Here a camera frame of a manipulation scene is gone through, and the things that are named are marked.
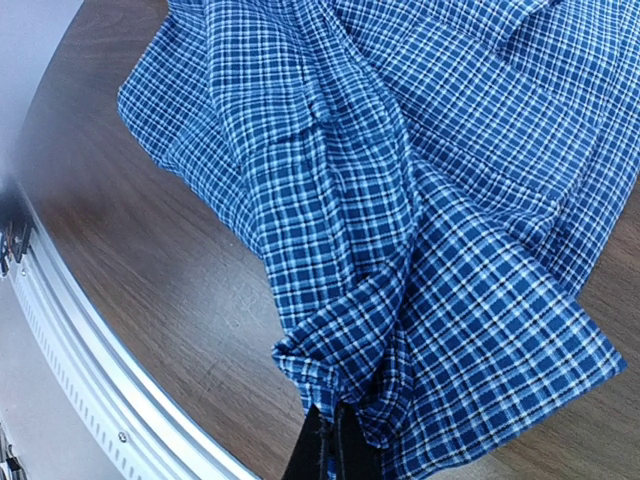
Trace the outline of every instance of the brown tabletop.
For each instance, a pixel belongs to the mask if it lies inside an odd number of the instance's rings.
[[[123,343],[205,431],[275,479],[302,413],[270,357],[282,333],[264,268],[154,166],[116,113],[118,86],[165,14],[164,1],[85,0],[38,89],[14,167]],[[495,452],[500,468],[485,478],[640,478],[640,192],[580,302],[629,370]]]

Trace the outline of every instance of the silver metal frame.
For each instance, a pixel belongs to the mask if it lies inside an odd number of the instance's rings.
[[[159,387],[91,305],[35,217],[10,278],[58,382],[128,480],[256,479]]]

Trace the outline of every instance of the checkered pattern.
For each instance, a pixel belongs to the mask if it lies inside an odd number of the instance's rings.
[[[640,167],[640,4],[191,0],[120,113],[267,268],[305,409],[385,478],[624,368],[576,303]]]

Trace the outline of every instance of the black object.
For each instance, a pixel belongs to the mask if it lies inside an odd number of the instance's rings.
[[[382,480],[375,452],[367,444],[351,405],[338,404],[333,425],[314,405],[282,480],[327,480],[330,459],[335,462],[337,480]]]

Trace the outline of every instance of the wooden table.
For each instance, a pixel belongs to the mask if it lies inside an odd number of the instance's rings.
[[[154,166],[116,113],[118,86],[165,14],[162,1],[85,1],[36,94],[14,167],[124,344],[205,431],[275,479],[302,413],[270,357],[282,333],[264,268]],[[475,478],[640,478],[640,193],[580,301],[629,370],[495,452]]]

